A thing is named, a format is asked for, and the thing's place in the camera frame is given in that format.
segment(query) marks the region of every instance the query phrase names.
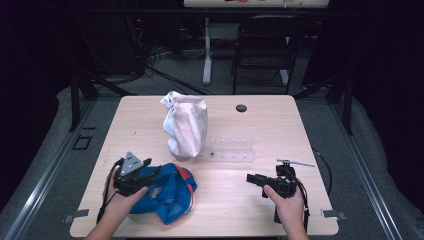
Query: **white plastic bag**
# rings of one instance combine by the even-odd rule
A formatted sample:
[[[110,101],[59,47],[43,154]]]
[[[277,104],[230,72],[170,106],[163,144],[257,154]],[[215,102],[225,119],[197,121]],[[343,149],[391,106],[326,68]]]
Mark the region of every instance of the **white plastic bag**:
[[[168,109],[163,129],[168,148],[177,161],[195,158],[203,150],[208,129],[206,102],[199,96],[169,92],[160,101]]]

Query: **black chair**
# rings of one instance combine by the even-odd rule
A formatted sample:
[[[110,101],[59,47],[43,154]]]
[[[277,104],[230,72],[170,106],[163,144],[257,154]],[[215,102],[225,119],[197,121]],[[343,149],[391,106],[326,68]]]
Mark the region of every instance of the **black chair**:
[[[308,24],[299,16],[255,15],[244,20],[237,32],[233,94],[236,94],[237,69],[275,69],[288,71],[288,93],[297,52]]]

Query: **hand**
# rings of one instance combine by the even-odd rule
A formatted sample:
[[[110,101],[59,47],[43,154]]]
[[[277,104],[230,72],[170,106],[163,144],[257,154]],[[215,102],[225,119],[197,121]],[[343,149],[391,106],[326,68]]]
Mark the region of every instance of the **hand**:
[[[110,199],[110,202],[106,206],[105,213],[100,222],[91,230],[85,239],[112,239],[116,229],[118,229],[128,216],[131,208],[147,192],[147,187],[143,187],[128,197],[124,197],[119,193],[115,194],[114,175],[115,173],[111,177],[108,186],[107,200]]]
[[[308,239],[303,227],[304,203],[299,187],[296,187],[294,196],[290,198],[282,198],[268,185],[264,186],[264,191],[277,206],[278,217],[287,237],[289,239]]]

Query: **table top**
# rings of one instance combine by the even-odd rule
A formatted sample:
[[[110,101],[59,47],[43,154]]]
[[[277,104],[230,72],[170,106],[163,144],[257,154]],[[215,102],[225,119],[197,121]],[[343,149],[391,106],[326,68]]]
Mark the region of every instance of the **table top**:
[[[189,169],[198,184],[191,211],[170,225],[155,213],[129,215],[116,231],[120,237],[235,237],[284,235],[281,224],[273,222],[274,203],[262,198],[262,189],[246,182],[247,174],[276,177],[276,159],[290,159],[316,166],[296,103],[283,95],[203,96],[208,107],[208,137],[250,139],[243,151],[250,158],[210,158],[177,162],[166,144],[163,130],[167,115],[162,96],[122,98],[94,167],[79,210],[88,216],[75,218],[71,235],[84,237],[95,226],[102,203],[106,176],[113,164],[131,151],[139,159],[152,158],[152,166],[174,162]],[[243,104],[246,112],[236,111]],[[308,191],[309,235],[334,235],[334,219],[322,210],[331,204],[318,167],[292,165]]]
[[[329,0],[184,0],[185,7],[225,8],[326,8]]]

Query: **blue cloth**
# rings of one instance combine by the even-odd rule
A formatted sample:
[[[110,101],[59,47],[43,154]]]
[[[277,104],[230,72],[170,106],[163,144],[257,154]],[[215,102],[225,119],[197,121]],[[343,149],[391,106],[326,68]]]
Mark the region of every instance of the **blue cloth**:
[[[146,175],[155,168],[146,167],[139,175]],[[132,207],[130,213],[156,212],[164,224],[170,224],[190,210],[196,188],[197,184],[189,170],[167,163],[162,166],[155,176],[155,182],[148,187],[147,193]]]

